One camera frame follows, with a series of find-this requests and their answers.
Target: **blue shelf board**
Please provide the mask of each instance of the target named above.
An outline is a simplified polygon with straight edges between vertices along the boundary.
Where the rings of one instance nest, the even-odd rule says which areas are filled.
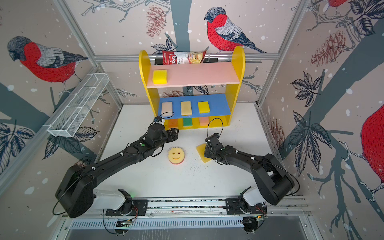
[[[182,116],[180,102],[191,101],[192,115]],[[199,113],[198,102],[208,101],[210,112]],[[229,110],[227,98],[225,94],[211,94],[211,95],[194,95],[194,96],[183,96],[183,97],[170,97],[160,98],[159,114],[161,114],[161,104],[166,102],[172,102],[172,111],[175,115],[168,119],[178,118],[199,118],[199,117],[213,117],[213,116],[225,116],[231,115]]]

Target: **metal vent grille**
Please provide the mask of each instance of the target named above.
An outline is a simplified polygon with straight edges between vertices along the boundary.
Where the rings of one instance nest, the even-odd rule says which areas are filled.
[[[116,227],[116,223],[123,218],[104,219],[108,229],[127,229]],[[164,229],[164,228],[213,228],[213,227],[244,227],[240,217],[204,217],[204,218],[138,218],[130,229]],[[102,219],[74,219],[72,230],[104,229]]]

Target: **pink shelf board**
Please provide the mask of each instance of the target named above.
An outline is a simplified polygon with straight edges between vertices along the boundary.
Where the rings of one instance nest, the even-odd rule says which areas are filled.
[[[154,70],[167,70],[166,84],[153,84]],[[238,84],[231,62],[151,66],[147,88],[188,87],[201,85]]]

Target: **bird wing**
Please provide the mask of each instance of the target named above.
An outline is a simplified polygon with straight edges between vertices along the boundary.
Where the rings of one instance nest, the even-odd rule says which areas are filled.
[[[215,30],[217,34],[219,34],[222,38],[228,41],[234,41],[243,33],[243,30],[241,30],[240,27],[236,26],[229,19],[229,17],[227,17],[227,21],[225,22],[224,26],[217,27]]]
[[[45,68],[58,68],[63,66],[64,54],[60,48],[46,47],[36,43],[41,52],[41,57],[37,60],[39,66]]]

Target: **yellow sponge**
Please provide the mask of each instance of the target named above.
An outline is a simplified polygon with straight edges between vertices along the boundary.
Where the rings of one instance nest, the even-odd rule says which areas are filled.
[[[199,113],[209,113],[211,111],[207,101],[199,102],[197,105],[199,106]]]
[[[153,80],[153,84],[167,83],[167,70],[154,70],[152,80]]]
[[[200,157],[201,157],[201,160],[202,160],[204,163],[208,162],[209,160],[212,160],[211,158],[204,157],[205,146],[206,146],[206,144],[203,143],[203,144],[201,144],[201,145],[199,145],[199,146],[196,147],[196,150],[197,150],[197,152],[199,153],[199,155],[200,155]]]
[[[192,115],[191,101],[180,102],[180,105],[182,116]]]

